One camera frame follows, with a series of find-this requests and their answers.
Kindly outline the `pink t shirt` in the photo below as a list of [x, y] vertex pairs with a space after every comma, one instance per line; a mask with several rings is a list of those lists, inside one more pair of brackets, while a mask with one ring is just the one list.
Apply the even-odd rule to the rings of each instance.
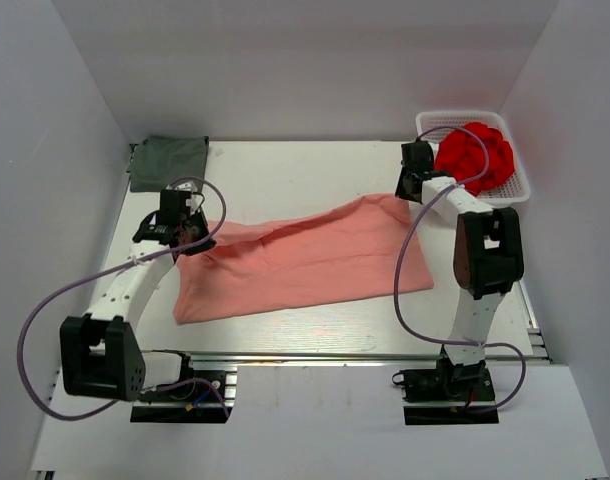
[[177, 261], [179, 325], [428, 290], [406, 201], [369, 194], [327, 212], [226, 222], [216, 246]]

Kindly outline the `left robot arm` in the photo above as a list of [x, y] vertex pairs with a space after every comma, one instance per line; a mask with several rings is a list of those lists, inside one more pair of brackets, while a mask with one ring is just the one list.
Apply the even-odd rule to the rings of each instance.
[[195, 255], [215, 246], [202, 211], [204, 197], [192, 181], [160, 192], [159, 208], [148, 214], [132, 237], [127, 266], [80, 317], [69, 316], [59, 331], [67, 394], [135, 401], [162, 386], [184, 399], [196, 374], [183, 366], [182, 353], [142, 351], [135, 328], [164, 276], [186, 246]]

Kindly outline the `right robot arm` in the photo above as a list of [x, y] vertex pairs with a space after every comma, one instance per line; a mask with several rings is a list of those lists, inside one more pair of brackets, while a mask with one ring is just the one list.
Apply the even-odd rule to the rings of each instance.
[[401, 145], [395, 196], [433, 210], [455, 227], [453, 272], [460, 287], [452, 330], [441, 340], [436, 384], [457, 399], [483, 378], [486, 344], [496, 310], [524, 273], [517, 212], [494, 208], [455, 178], [434, 168], [430, 143]]

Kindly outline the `white plastic basket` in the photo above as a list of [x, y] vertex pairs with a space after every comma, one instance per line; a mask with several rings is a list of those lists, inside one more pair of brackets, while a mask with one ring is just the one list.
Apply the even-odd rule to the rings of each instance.
[[481, 147], [465, 128], [481, 138], [490, 150], [490, 167], [485, 176], [467, 189], [494, 206], [525, 202], [531, 189], [506, 122], [493, 112], [481, 110], [438, 110], [416, 117], [416, 129], [432, 143], [440, 158], [438, 167], [459, 180], [477, 175], [483, 169]]

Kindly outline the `folded green t shirt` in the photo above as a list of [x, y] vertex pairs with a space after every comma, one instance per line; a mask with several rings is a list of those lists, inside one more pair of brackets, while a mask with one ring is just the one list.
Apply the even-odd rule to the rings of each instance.
[[158, 193], [176, 181], [205, 176], [208, 136], [172, 138], [150, 136], [137, 144], [127, 172], [132, 193]]

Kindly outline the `aluminium rail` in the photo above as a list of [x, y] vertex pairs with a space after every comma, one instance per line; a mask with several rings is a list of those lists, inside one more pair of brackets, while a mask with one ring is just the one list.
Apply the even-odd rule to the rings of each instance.
[[403, 355], [403, 354], [312, 354], [312, 353], [243, 353], [219, 354], [201, 352], [183, 352], [183, 356], [195, 362], [229, 362], [229, 363], [288, 363], [288, 362], [380, 362], [380, 363], [406, 363], [406, 362], [433, 362], [437, 355]]

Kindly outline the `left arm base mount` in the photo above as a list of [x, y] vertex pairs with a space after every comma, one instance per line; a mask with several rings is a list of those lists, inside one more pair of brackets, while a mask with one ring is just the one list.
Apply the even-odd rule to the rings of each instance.
[[225, 424], [232, 413], [237, 370], [227, 363], [183, 353], [180, 377], [149, 387], [134, 402], [133, 424]]

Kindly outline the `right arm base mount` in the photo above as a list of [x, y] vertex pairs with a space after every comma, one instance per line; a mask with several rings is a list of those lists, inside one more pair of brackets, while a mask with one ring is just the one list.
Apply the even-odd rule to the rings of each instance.
[[445, 387], [435, 369], [407, 369], [392, 375], [402, 390], [406, 426], [494, 425], [499, 423], [495, 390], [488, 369], [480, 380]]

